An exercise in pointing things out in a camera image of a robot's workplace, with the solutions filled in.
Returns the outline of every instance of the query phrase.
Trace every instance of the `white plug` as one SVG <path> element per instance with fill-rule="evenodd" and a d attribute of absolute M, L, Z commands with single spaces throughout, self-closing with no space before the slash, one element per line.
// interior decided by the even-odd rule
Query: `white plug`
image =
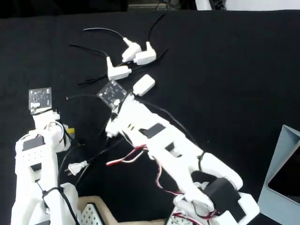
<path fill-rule="evenodd" d="M 133 85 L 133 93 L 135 95 L 143 96 L 155 85 L 155 80 L 149 76 L 144 75 L 138 82 Z"/>
<path fill-rule="evenodd" d="M 150 45 L 150 42 L 146 42 L 147 50 L 144 52 L 139 52 L 135 55 L 133 62 L 137 65 L 145 65 L 156 60 L 156 52 Z"/>
<path fill-rule="evenodd" d="M 81 163 L 70 163 L 65 171 L 66 172 L 70 171 L 68 173 L 68 176 L 70 176 L 72 174 L 74 176 L 76 176 L 87 165 L 88 165 L 88 162 L 86 160 L 82 161 Z"/>
<path fill-rule="evenodd" d="M 110 57 L 106 58 L 106 62 L 107 62 L 107 77 L 109 80 L 123 79 L 125 77 L 128 77 L 128 75 L 132 72 L 131 69 L 128 68 L 128 66 L 113 67 Z"/>
<path fill-rule="evenodd" d="M 122 62 L 132 61 L 135 55 L 137 53 L 140 53 L 142 49 L 139 44 L 137 44 L 136 42 L 129 41 L 126 37 L 123 38 L 123 41 L 127 44 L 128 49 L 126 49 L 125 52 L 122 54 Z"/>

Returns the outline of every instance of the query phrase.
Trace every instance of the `white connector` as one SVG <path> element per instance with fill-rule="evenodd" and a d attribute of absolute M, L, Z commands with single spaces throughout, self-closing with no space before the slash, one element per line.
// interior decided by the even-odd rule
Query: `white connector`
<path fill-rule="evenodd" d="M 150 42 L 146 42 L 147 50 L 144 52 L 139 52 L 135 55 L 133 62 L 137 65 L 145 65 L 156 60 L 156 52 L 150 45 Z"/>
<path fill-rule="evenodd" d="M 133 93 L 135 95 L 143 96 L 155 85 L 155 80 L 149 76 L 144 75 L 138 82 L 133 85 Z"/>
<path fill-rule="evenodd" d="M 109 119 L 105 128 L 105 132 L 107 137 L 110 138 L 116 137 L 119 134 L 118 126 L 114 121 L 112 121 L 112 119 Z"/>
<path fill-rule="evenodd" d="M 128 66 L 113 67 L 110 57 L 106 58 L 106 62 L 107 62 L 107 77 L 109 80 L 123 79 L 125 77 L 128 77 L 128 75 L 131 73 L 131 69 L 129 69 Z"/>
<path fill-rule="evenodd" d="M 86 160 L 82 161 L 81 163 L 70 163 L 65 170 L 65 172 L 69 171 L 68 176 L 74 175 L 76 176 L 83 168 L 88 165 Z"/>
<path fill-rule="evenodd" d="M 123 38 L 123 41 L 127 44 L 128 49 L 122 54 L 122 62 L 132 61 L 137 53 L 142 51 L 139 44 L 136 42 L 129 41 L 126 37 Z"/>

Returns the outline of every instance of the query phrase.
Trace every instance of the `black table surface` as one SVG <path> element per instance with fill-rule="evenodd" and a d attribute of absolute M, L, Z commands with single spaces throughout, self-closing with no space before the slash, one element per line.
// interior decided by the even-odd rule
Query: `black table surface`
<path fill-rule="evenodd" d="M 105 72 L 105 58 L 68 44 L 106 51 L 116 65 L 124 43 L 112 34 L 82 29 L 115 29 L 145 48 L 158 16 L 132 12 L 0 20 L 3 224 L 9 223 L 15 200 L 15 142 L 34 128 L 28 89 L 52 87 L 63 122 L 87 143 L 70 160 L 94 155 L 103 149 L 99 132 L 110 110 L 96 98 L 65 97 L 97 93 L 107 79 L 86 88 L 75 84 Z M 120 84 L 128 89 L 150 74 L 157 84 L 143 99 L 170 111 L 202 149 L 240 174 L 242 191 L 258 200 L 282 125 L 300 129 L 299 27 L 299 11 L 168 12 L 150 39 L 158 54 L 168 47 L 167 54 Z M 100 196 L 120 222 L 167 217 L 173 196 L 156 187 L 157 167 L 146 155 L 134 164 L 105 167 L 106 160 L 130 149 L 124 142 L 99 159 L 82 180 L 79 196 Z M 165 173 L 162 184 L 175 188 Z M 250 224 L 277 223 L 259 215 Z"/>

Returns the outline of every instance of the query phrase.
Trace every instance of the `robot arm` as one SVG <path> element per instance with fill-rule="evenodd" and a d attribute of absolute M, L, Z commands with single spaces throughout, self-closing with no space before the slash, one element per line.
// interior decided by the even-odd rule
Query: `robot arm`
<path fill-rule="evenodd" d="M 60 123 L 60 115 L 51 105 L 40 107 L 43 99 L 51 99 L 51 89 L 31 90 L 37 108 L 31 109 L 36 129 L 29 131 L 16 142 L 15 173 L 16 197 L 12 208 L 12 225 L 36 225 L 50 221 L 56 225 L 75 224 L 64 199 L 58 190 L 43 197 L 43 191 L 58 186 L 57 152 L 70 147 Z M 64 193 L 73 210 L 77 210 L 78 195 L 71 184 L 63 184 Z"/>
<path fill-rule="evenodd" d="M 174 204 L 182 214 L 206 225 L 205 216 L 215 212 L 210 225 L 246 225 L 259 213 L 252 196 L 238 192 L 243 181 L 234 170 L 205 153 L 133 95 L 128 95 L 121 108 L 112 112 L 118 116 L 108 122 L 107 135 L 120 133 L 134 147 L 146 144 L 149 157 L 176 181 L 182 196 L 176 197 Z M 201 189 L 191 178 L 194 171 L 214 175 L 216 180 Z"/>

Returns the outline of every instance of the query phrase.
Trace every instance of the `metal plate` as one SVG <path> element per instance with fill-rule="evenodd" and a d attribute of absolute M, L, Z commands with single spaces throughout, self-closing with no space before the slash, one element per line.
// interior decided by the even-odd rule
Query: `metal plate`
<path fill-rule="evenodd" d="M 123 101 L 127 92 L 114 80 L 108 82 L 105 87 L 97 94 L 111 109 L 118 107 L 119 103 Z"/>
<path fill-rule="evenodd" d="M 173 213 L 177 211 L 178 211 L 177 207 L 174 207 L 165 225 L 193 225 L 193 223 L 188 221 L 187 219 L 173 216 Z"/>
<path fill-rule="evenodd" d="M 80 225 L 105 225 L 96 206 L 88 203 L 84 208 L 79 221 Z"/>
<path fill-rule="evenodd" d="M 52 107 L 51 88 L 29 90 L 29 109 L 42 109 Z"/>

